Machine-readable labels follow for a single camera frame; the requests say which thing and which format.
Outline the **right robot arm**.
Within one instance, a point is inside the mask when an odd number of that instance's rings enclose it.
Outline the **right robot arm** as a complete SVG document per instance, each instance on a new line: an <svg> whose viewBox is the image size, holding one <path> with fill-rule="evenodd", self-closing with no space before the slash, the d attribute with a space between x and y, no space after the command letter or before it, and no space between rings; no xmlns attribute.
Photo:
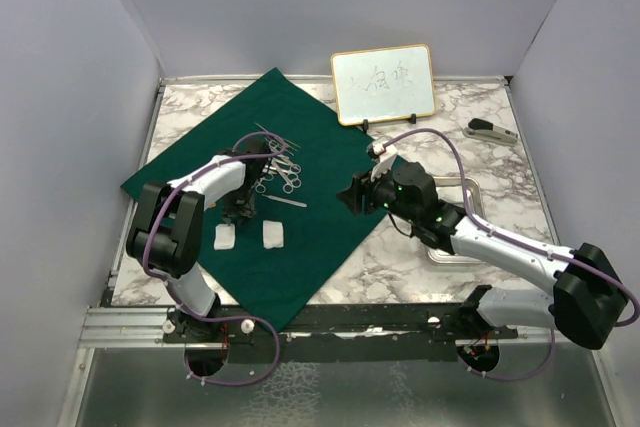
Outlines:
<svg viewBox="0 0 640 427"><path fill-rule="evenodd" d="M416 163L381 175L352 177L337 199L354 215L379 209L410 225L426 246L498 267L532 284L530 290L481 287L459 314L461 330L481 338L494 327L555 329L580 347L601 349L630 297L599 247L535 241L498 228L441 199L433 176Z"/></svg>

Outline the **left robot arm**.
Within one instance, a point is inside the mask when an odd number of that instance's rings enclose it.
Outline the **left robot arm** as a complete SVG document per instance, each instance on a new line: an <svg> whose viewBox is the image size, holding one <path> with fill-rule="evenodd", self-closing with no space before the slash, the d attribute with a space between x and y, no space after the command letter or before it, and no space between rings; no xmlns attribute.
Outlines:
<svg viewBox="0 0 640 427"><path fill-rule="evenodd" d="M221 327L220 298L198 266L205 212L221 205L226 225L254 218L256 186L273 156L262 138L241 143L181 178L146 183L125 245L127 255L164 284L188 316L186 329L202 342L214 339Z"/></svg>

